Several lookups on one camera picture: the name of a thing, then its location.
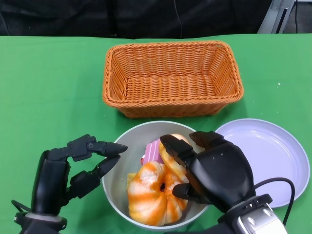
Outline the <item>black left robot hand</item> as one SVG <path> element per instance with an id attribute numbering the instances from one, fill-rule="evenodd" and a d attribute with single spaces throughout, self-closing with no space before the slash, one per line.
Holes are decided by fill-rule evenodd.
<path id="1" fill-rule="evenodd" d="M 73 198 L 83 198 L 100 185 L 100 180 L 119 161 L 127 146 L 97 141 L 86 134 L 67 143 L 66 147 L 44 151 L 40 157 L 32 193 L 31 211 L 38 215 L 57 216 L 63 206 Z M 88 159 L 93 153 L 103 156 L 91 171 L 81 171 L 69 178 L 73 161 Z"/>

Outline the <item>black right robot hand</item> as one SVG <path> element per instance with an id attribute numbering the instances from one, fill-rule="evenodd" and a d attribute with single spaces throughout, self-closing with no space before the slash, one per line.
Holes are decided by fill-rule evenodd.
<path id="1" fill-rule="evenodd" d="M 213 131 L 197 131 L 189 136 L 205 150 L 196 153 L 192 146 L 172 135 L 160 137 L 165 151 L 186 170 L 188 182 L 176 185 L 174 196 L 212 204 L 225 213 L 256 195 L 251 166 L 238 146 Z"/>

